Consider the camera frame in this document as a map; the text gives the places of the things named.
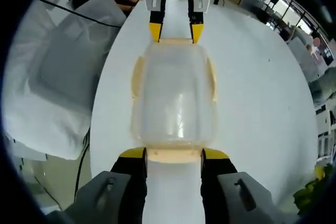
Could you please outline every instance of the white table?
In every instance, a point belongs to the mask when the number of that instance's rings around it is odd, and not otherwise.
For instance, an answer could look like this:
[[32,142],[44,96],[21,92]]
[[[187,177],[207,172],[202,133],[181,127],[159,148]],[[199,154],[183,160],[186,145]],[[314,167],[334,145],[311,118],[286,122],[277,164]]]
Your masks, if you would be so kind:
[[[130,134],[131,75],[152,42],[145,2],[135,7],[107,57],[93,107],[91,172],[110,170],[140,146]],[[278,204],[317,159],[315,111],[307,82],[280,36],[253,18],[211,5],[199,44],[217,77],[217,139],[239,171]],[[167,0],[162,38],[190,38],[187,2]],[[200,164],[148,164],[143,223],[204,223]]]

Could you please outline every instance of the plastic container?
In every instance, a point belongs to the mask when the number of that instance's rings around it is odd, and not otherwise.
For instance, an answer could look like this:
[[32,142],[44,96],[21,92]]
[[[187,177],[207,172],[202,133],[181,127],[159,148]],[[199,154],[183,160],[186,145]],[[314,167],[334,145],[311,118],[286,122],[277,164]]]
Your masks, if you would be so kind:
[[215,79],[201,46],[169,41],[152,44],[136,64],[131,131],[149,159],[182,163],[214,139]]

